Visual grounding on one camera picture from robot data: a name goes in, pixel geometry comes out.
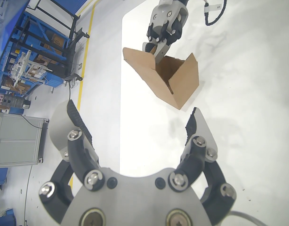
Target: black cable sleeve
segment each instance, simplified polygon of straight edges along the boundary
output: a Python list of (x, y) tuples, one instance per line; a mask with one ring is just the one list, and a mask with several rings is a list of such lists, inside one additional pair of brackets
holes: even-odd
[(224, 11), (225, 11), (226, 3), (227, 3), (227, 0), (224, 0), (223, 8), (222, 8), (219, 16), (218, 16), (213, 22), (208, 22), (208, 12), (207, 12), (207, 13), (204, 13), (204, 16), (205, 16), (205, 24), (206, 24), (207, 26), (211, 26), (211, 25), (215, 24), (215, 23), (221, 18), (221, 16), (223, 15), (223, 13), (224, 13)]

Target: cable label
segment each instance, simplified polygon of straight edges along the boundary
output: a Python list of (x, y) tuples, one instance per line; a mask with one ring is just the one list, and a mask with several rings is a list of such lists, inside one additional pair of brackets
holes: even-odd
[(207, 7), (204, 7), (204, 13), (208, 13), (210, 11), (217, 11), (221, 9), (222, 9), (222, 4), (209, 5)]

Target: cardboard flap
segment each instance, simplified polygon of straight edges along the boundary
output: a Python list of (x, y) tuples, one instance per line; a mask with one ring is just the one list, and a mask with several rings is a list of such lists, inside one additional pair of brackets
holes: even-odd
[(174, 107), (177, 106), (168, 86), (155, 70), (155, 58), (151, 53), (124, 48), (123, 55), (125, 61), (147, 83), (158, 98)]
[(198, 62), (191, 54), (170, 78), (169, 85), (173, 96), (182, 107), (199, 86)]
[(154, 55), (149, 52), (138, 51), (130, 48), (123, 48), (125, 61), (137, 71), (140, 67), (155, 70)]

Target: screw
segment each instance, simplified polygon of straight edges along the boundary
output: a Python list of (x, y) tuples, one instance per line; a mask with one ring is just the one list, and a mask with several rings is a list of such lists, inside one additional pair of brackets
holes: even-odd
[(165, 188), (165, 180), (163, 178), (156, 178), (155, 185), (159, 190), (162, 190)]
[(69, 134), (70, 138), (76, 139), (78, 137), (78, 131), (77, 130), (73, 130), (70, 132)]
[(221, 186), (221, 194), (224, 197), (231, 197), (234, 200), (236, 199), (235, 189), (230, 184), (223, 184)]
[(174, 178), (174, 183), (176, 185), (183, 186), (185, 184), (184, 178), (180, 173), (177, 173)]
[(175, 214), (170, 219), (170, 226), (187, 226), (186, 218), (181, 214)]
[(51, 187), (49, 185), (45, 185), (42, 189), (41, 189), (41, 195), (47, 195), (51, 190)]
[(168, 214), (166, 224), (169, 226), (191, 226), (192, 223), (184, 211), (173, 210)]
[(49, 181), (43, 184), (40, 188), (39, 195), (44, 195), (50, 198), (55, 192), (55, 185), (53, 182)]
[(212, 148), (207, 149), (207, 155), (211, 158), (214, 158), (217, 155), (217, 152), (213, 150)]
[(204, 147), (206, 145), (206, 141), (202, 136), (193, 139), (193, 142), (199, 147)]
[(81, 220), (81, 226), (103, 226), (104, 216), (98, 209), (91, 209), (86, 212)]
[(94, 185), (94, 184), (96, 184), (97, 180), (98, 180), (98, 173), (93, 173), (87, 179), (87, 183), (90, 185)]
[(116, 186), (117, 186), (117, 179), (114, 177), (109, 178), (107, 181), (107, 187), (109, 189), (114, 189)]

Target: silver metal plate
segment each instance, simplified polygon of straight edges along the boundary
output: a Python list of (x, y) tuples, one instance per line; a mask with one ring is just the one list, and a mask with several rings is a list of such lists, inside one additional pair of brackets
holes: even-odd
[[(211, 226), (192, 188), (177, 193), (169, 187), (168, 176), (174, 169), (163, 169), (156, 174), (141, 178), (125, 177), (109, 168), (100, 170), (106, 178), (104, 187), (97, 192), (91, 192), (82, 186), (71, 202), (61, 226), (78, 226), (83, 214), (91, 208), (103, 211), (107, 226), (166, 225), (166, 217), (174, 209), (185, 211), (193, 226)], [(112, 190), (106, 185), (111, 177), (115, 177), (118, 181), (117, 186)], [(166, 181), (166, 187), (162, 190), (155, 186), (158, 177)]]

